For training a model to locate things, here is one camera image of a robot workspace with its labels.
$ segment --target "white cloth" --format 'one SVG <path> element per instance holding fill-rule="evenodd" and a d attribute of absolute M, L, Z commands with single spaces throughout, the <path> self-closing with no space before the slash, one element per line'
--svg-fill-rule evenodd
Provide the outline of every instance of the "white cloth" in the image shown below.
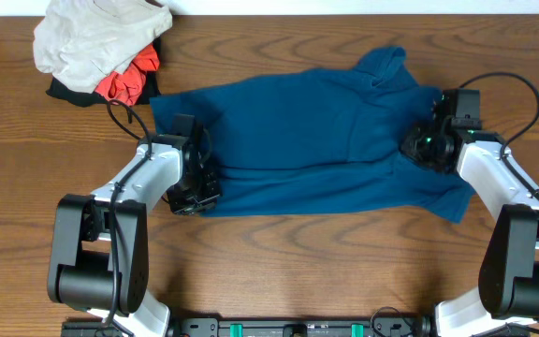
<path fill-rule="evenodd" d="M 36 68 L 72 91 L 92 93 L 171 25 L 167 6 L 145 0 L 51 0 L 35 28 Z"/>

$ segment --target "blue shirt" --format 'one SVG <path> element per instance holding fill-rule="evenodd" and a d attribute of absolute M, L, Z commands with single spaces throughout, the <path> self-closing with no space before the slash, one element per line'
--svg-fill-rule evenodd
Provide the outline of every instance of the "blue shirt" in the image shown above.
<path fill-rule="evenodd" d="M 431 121 L 438 88 L 419 86 L 405 51 L 371 51 L 351 70 L 312 69 L 151 98 L 158 133 L 175 113 L 210 131 L 224 195 L 206 216 L 325 214 L 413 205 L 459 222 L 473 189 L 399 152 Z"/>

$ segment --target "wooden table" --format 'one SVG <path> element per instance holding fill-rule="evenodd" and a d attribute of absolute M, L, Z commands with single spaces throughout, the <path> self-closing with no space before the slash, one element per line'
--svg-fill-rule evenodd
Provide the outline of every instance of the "wooden table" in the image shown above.
<path fill-rule="evenodd" d="M 88 194 L 133 156 L 104 107 L 44 91 L 33 61 L 39 18 L 0 18 L 0 335 L 59 336 L 67 317 L 46 278 L 55 207 Z M 162 93 L 316 66 L 349 68 L 402 45 L 419 82 L 455 87 L 492 70 L 539 87 L 539 16 L 179 17 L 163 35 Z M 486 128 L 505 136 L 533 116 L 520 83 L 484 80 Z M 138 112 L 153 127 L 149 107 Z M 539 183 L 539 123 L 513 145 Z M 412 207 L 333 216 L 203 219 L 158 204 L 149 218 L 149 289 L 184 312 L 367 316 L 427 311 L 477 285 L 494 222 L 474 198 L 462 224 Z"/>

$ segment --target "black cloth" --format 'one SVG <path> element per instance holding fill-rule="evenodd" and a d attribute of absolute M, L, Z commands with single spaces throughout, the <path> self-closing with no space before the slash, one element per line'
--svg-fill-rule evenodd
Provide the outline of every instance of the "black cloth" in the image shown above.
<path fill-rule="evenodd" d="M 153 41 L 153 48 L 157 52 L 157 56 L 159 56 L 161 50 L 160 38 L 156 38 Z M 145 85 L 142 88 L 142 93 L 137 99 L 136 105 L 148 105 L 150 98 L 161 95 L 159 88 L 157 87 L 155 72 L 147 72 L 146 78 Z M 71 91 L 56 78 L 53 78 L 49 89 L 45 93 L 53 98 L 66 100 L 71 104 L 82 108 L 90 107 L 93 104 L 105 104 L 107 102 L 105 97 L 95 92 L 88 94 Z"/>

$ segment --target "green clip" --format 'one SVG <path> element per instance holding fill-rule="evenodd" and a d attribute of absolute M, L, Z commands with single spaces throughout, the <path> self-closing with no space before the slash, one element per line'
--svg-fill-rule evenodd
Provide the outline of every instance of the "green clip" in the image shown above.
<path fill-rule="evenodd" d="M 351 326 L 351 337 L 363 337 L 363 325 L 362 324 L 353 324 Z"/>
<path fill-rule="evenodd" d="M 242 337 L 242 324 L 230 325 L 230 337 Z"/>

